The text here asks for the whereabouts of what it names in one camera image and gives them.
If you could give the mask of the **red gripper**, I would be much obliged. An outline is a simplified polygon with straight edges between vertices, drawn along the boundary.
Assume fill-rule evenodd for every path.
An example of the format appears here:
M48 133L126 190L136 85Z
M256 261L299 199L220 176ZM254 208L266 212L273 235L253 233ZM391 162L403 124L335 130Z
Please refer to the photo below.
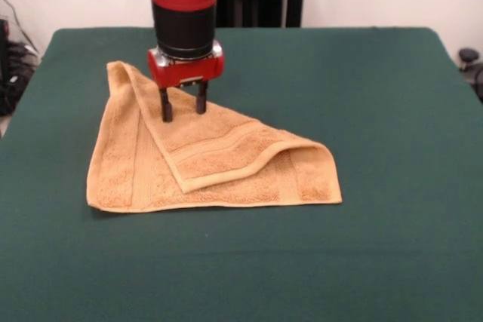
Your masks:
M220 77L224 69L224 56L221 49L213 49L208 57L200 60L175 60L159 49L150 49L147 52L147 61L152 80L159 87L178 87L181 84L200 81L196 96L196 112L206 113L208 90L206 81ZM172 122L172 105L167 89L160 88L159 94L162 120Z

